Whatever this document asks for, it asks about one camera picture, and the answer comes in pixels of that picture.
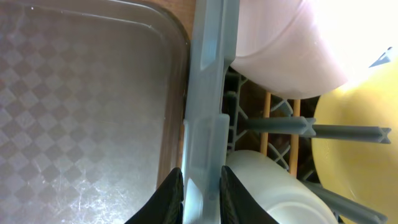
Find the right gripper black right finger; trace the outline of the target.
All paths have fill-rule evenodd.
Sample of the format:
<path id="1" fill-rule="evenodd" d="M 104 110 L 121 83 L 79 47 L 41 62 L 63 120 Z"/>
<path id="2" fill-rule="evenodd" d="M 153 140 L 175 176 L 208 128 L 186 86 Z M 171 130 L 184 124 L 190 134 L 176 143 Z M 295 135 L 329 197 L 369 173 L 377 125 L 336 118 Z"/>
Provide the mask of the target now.
<path id="1" fill-rule="evenodd" d="M 221 168 L 220 218 L 221 224 L 278 224 L 228 166 Z"/>

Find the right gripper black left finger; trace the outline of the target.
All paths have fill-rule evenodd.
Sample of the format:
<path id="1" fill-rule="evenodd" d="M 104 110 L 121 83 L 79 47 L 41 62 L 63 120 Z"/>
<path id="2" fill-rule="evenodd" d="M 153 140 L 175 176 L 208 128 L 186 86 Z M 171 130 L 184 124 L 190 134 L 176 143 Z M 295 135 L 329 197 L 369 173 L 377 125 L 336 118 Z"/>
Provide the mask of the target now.
<path id="1" fill-rule="evenodd" d="M 147 203 L 125 224 L 182 224 L 183 175 L 173 168 Z"/>

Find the white paper cup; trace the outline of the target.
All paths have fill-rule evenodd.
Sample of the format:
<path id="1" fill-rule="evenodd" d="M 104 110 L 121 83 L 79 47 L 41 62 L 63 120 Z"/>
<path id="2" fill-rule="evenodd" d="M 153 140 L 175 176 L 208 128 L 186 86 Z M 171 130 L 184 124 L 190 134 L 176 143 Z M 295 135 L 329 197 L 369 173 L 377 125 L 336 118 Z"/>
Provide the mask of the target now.
<path id="1" fill-rule="evenodd" d="M 256 151 L 227 156 L 231 168 L 254 200 L 278 223 L 336 223 L 329 207 L 276 162 Z"/>

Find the yellow plate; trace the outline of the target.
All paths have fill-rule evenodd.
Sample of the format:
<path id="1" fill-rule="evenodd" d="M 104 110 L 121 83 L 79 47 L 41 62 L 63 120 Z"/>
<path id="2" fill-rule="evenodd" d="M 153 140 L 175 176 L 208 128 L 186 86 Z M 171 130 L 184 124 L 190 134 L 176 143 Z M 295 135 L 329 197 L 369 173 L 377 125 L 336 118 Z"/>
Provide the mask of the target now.
<path id="1" fill-rule="evenodd" d="M 390 128 L 389 144 L 312 139 L 322 186 L 397 223 L 397 62 L 377 68 L 360 85 L 322 95 L 318 124 Z"/>

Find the white bowl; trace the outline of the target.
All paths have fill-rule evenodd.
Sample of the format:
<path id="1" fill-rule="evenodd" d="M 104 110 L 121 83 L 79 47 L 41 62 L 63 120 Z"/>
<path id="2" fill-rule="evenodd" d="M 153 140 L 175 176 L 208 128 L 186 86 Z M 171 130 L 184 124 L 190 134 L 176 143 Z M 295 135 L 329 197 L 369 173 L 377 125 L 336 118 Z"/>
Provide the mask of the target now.
<path id="1" fill-rule="evenodd" d="M 232 67 L 281 98 L 367 80 L 397 57 L 397 0 L 243 0 Z"/>

